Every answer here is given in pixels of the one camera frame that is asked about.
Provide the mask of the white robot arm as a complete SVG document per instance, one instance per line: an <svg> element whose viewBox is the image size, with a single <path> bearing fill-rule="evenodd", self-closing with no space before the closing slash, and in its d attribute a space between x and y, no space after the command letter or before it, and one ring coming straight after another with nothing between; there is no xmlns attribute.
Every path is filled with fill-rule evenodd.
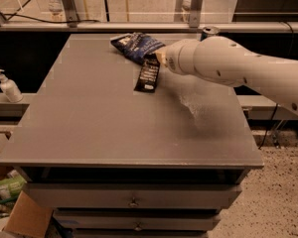
<svg viewBox="0 0 298 238"><path fill-rule="evenodd" d="M231 87L245 85L298 116L298 60L260 55L221 36L184 39L155 55L174 73Z"/></svg>

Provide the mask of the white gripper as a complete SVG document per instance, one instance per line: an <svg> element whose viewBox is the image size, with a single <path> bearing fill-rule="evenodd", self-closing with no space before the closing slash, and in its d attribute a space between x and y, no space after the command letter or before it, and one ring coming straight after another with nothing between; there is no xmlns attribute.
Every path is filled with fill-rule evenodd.
<svg viewBox="0 0 298 238"><path fill-rule="evenodd" d="M186 75L188 73L188 55L186 42L177 42L170 46L162 47L154 52L160 65L167 67L172 72Z"/></svg>

